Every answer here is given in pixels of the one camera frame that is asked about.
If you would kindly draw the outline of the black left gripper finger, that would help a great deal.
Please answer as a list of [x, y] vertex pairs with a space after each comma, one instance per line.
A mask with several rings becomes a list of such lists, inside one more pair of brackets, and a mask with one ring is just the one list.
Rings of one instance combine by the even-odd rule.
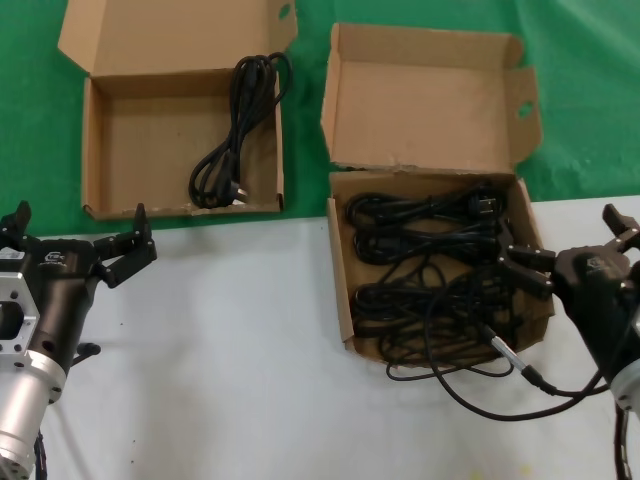
[[26, 229], [31, 219], [31, 208], [27, 201], [23, 200], [13, 213], [1, 218], [1, 248], [13, 250], [28, 250], [32, 239], [26, 234]]
[[98, 256], [93, 273], [115, 288], [157, 259], [152, 229], [143, 203], [137, 205], [132, 230], [93, 243]]

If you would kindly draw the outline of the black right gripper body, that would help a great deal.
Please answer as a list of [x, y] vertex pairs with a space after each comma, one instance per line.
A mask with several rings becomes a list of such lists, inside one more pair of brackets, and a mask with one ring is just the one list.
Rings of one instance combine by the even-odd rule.
[[552, 282], [599, 373], [612, 382], [639, 359], [639, 335], [632, 326], [639, 290], [629, 259], [605, 246], [563, 250], [556, 257]]

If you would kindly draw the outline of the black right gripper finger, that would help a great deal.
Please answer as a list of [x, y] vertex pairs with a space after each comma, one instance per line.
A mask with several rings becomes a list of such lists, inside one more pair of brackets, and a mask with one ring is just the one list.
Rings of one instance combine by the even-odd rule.
[[608, 203], [602, 211], [602, 220], [614, 238], [603, 247], [607, 259], [619, 259], [631, 249], [639, 249], [639, 224], [634, 217], [622, 215]]
[[548, 300], [554, 289], [551, 273], [555, 253], [517, 245], [508, 222], [497, 223], [496, 242], [500, 273], [514, 288], [539, 300]]

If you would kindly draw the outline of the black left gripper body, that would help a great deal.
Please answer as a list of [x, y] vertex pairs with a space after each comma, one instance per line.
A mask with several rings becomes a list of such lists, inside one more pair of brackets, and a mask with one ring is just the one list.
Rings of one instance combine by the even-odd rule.
[[40, 240], [1, 253], [1, 351], [40, 353], [72, 366], [99, 278], [91, 242]]

